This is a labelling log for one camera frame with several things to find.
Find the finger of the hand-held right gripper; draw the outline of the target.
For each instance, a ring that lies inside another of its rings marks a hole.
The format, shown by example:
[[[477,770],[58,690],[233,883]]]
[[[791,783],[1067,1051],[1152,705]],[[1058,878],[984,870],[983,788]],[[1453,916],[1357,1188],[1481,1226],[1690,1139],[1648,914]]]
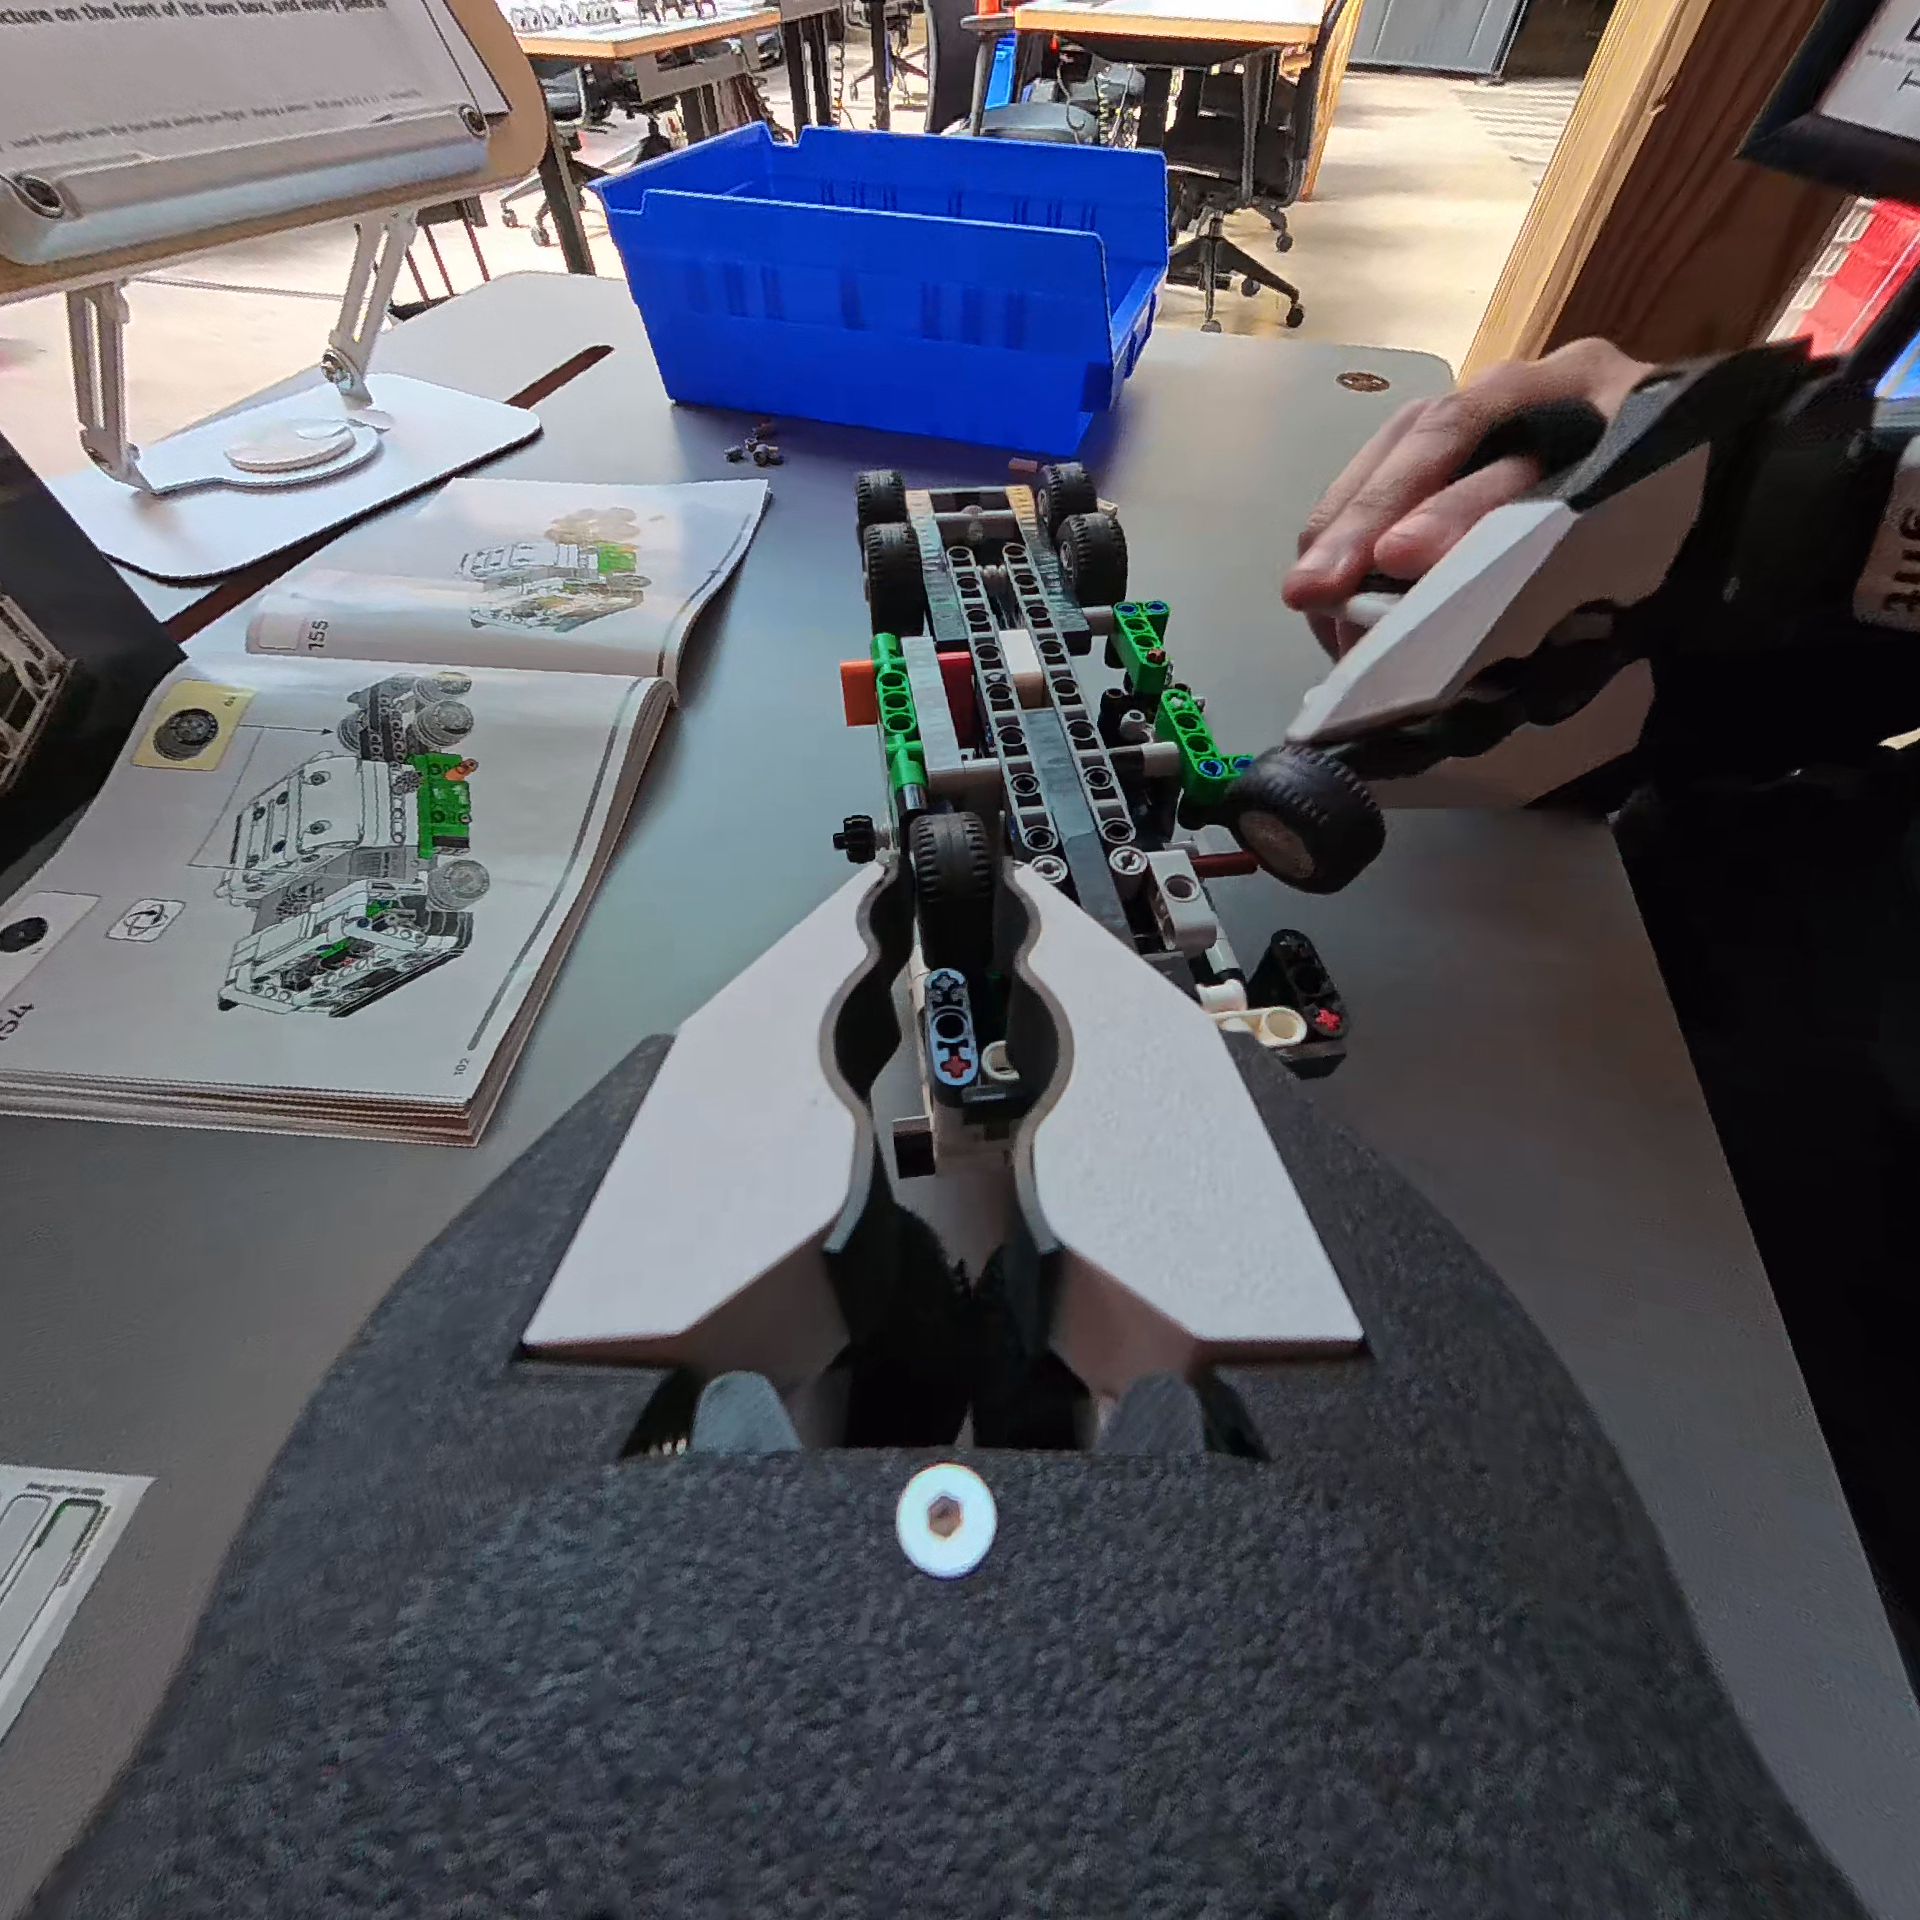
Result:
[[[1401,739],[1373,735],[1351,747],[1351,767],[1385,810],[1518,810],[1632,754],[1649,709],[1653,673],[1633,660],[1570,718],[1551,726],[1521,723],[1485,751],[1391,773],[1386,762],[1413,747],[1405,730]]]
[[[1512,501],[1483,517],[1311,689],[1291,746],[1330,746],[1449,709],[1469,684],[1544,645],[1609,638],[1610,607],[1640,594],[1640,509],[1609,498]]]

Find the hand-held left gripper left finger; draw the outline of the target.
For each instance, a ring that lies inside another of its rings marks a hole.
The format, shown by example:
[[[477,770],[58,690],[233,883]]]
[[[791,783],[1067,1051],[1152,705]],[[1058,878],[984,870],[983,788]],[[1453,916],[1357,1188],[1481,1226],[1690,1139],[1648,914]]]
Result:
[[[848,1341],[829,1255],[871,1196],[904,955],[904,863],[878,861],[682,1022],[527,1350],[777,1388],[827,1367]]]

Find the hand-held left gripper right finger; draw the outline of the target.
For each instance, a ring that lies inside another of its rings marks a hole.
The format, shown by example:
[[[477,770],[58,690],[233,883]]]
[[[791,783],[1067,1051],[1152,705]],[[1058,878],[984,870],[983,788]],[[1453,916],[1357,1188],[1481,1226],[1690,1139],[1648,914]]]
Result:
[[[1008,867],[1009,1053],[1033,1093],[1015,1187],[1048,1345],[1117,1398],[1152,1374],[1355,1354],[1360,1322],[1198,1003],[1075,902]]]

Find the black lego wheel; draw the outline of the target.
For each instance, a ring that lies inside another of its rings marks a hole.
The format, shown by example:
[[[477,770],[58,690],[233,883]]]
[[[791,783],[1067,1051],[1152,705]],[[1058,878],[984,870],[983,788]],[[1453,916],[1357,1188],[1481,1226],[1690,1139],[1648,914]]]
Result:
[[[1253,758],[1218,811],[1258,869],[1311,897],[1351,885],[1385,846],[1385,818],[1368,786],[1339,758],[1306,747]]]

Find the lego truck chassis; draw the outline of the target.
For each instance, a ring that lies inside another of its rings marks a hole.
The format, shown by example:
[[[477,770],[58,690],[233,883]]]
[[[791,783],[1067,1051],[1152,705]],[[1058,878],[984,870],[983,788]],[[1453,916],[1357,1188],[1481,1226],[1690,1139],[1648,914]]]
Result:
[[[842,698],[875,732],[889,814],[848,817],[834,844],[896,857],[913,905],[902,1036],[875,1085],[894,1175],[1001,1162],[1033,1107],[1008,1043],[1016,935],[992,889],[1008,867],[1089,911],[1219,1036],[1328,1073],[1347,1017],[1326,965],[1291,930],[1238,959],[1208,892],[1269,874],[1218,811],[1256,756],[1219,740],[1184,681],[1166,601],[1128,590],[1088,468],[1005,487],[861,470],[854,530],[871,652],[842,666]]]

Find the lego instruction booklet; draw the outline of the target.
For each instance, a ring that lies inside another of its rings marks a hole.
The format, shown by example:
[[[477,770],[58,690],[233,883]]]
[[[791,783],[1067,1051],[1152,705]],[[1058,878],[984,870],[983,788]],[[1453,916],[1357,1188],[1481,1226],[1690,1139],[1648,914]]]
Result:
[[[469,1145],[759,477],[465,477],[189,659],[5,905],[5,1114]]]

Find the lego sticker sheet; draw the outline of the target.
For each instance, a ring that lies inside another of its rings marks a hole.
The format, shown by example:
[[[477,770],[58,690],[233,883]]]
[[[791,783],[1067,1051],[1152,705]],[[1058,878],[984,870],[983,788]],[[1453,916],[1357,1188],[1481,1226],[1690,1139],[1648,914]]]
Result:
[[[149,1476],[2,1465],[2,1735],[149,1485]]]

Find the lego set box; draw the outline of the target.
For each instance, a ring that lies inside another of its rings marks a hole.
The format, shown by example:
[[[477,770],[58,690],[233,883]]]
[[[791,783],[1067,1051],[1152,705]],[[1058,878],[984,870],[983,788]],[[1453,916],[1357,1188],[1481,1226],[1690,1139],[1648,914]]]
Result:
[[[182,660],[34,468],[2,441],[2,863],[87,805]]]

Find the person's right hand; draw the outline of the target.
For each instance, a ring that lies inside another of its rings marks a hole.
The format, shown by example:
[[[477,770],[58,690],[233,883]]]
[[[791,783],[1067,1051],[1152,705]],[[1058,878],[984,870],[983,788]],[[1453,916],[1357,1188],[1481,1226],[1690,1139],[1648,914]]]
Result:
[[[1339,610],[1368,573],[1421,579],[1483,514],[1537,483],[1542,468],[1521,454],[1458,477],[1499,423],[1550,399],[1586,399],[1610,415],[1649,371],[1589,338],[1403,405],[1311,508],[1281,585],[1287,606],[1306,617],[1330,657],[1346,653],[1360,629]]]

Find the red storage bins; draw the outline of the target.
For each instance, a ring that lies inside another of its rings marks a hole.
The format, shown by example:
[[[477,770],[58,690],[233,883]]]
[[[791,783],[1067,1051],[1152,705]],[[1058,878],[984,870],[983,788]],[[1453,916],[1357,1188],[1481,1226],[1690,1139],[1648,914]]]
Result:
[[[1850,199],[1768,338],[1802,338],[1814,354],[1849,353],[1918,260],[1918,209]]]

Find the black framed paper sign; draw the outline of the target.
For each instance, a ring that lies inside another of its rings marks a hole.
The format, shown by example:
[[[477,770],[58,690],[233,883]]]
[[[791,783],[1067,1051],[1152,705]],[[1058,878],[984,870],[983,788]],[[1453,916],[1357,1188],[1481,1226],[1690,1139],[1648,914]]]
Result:
[[[1871,202],[1918,203],[1918,4],[1829,3],[1742,161]]]

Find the black office chair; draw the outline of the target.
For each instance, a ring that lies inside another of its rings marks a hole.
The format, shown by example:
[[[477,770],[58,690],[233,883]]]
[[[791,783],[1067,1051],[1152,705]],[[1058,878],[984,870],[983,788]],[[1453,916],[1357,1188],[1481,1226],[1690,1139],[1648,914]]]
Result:
[[[1305,308],[1296,285],[1248,255],[1225,234],[1238,210],[1261,214],[1289,252],[1287,210],[1301,197],[1311,135],[1311,65],[1291,77],[1281,51],[1181,74],[1178,103],[1163,135],[1167,164],[1167,283],[1205,297],[1202,331],[1218,331],[1215,295],[1231,283],[1245,297],[1273,291],[1281,325]]]

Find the blue plastic bin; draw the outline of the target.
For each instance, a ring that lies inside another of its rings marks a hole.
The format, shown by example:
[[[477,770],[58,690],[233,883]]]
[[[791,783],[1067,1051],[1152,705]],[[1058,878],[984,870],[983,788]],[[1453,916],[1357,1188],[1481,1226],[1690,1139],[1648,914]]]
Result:
[[[1063,457],[1167,266],[1155,151],[751,125],[593,193],[671,399]]]

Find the wooden top table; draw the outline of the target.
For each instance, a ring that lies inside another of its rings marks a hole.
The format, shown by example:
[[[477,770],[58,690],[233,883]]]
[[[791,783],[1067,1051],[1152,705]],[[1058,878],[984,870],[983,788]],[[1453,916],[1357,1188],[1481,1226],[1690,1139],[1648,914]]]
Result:
[[[1202,52],[1311,52],[1311,109],[1301,146],[1296,199],[1306,199],[1328,145],[1337,92],[1352,47],[1357,4],[1346,3],[1033,3],[1009,4],[1018,35],[1058,37],[1099,52],[1109,41],[1143,44],[1117,52],[1127,65],[1181,68]]]
[[[755,4],[499,4],[531,60],[547,119],[539,161],[543,210],[531,237],[559,247],[568,273],[593,275],[585,186],[640,158],[578,161],[581,135],[613,109],[655,122],[677,111],[682,142],[770,125],[759,85],[761,44],[782,23]]]

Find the wooden wall panel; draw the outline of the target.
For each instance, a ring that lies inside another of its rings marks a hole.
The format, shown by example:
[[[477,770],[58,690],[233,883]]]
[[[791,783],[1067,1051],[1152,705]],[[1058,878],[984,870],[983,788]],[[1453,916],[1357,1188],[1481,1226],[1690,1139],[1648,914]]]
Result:
[[[1736,158],[1818,3],[1621,3],[1459,375],[1602,337],[1639,358],[1768,337],[1842,193]]]

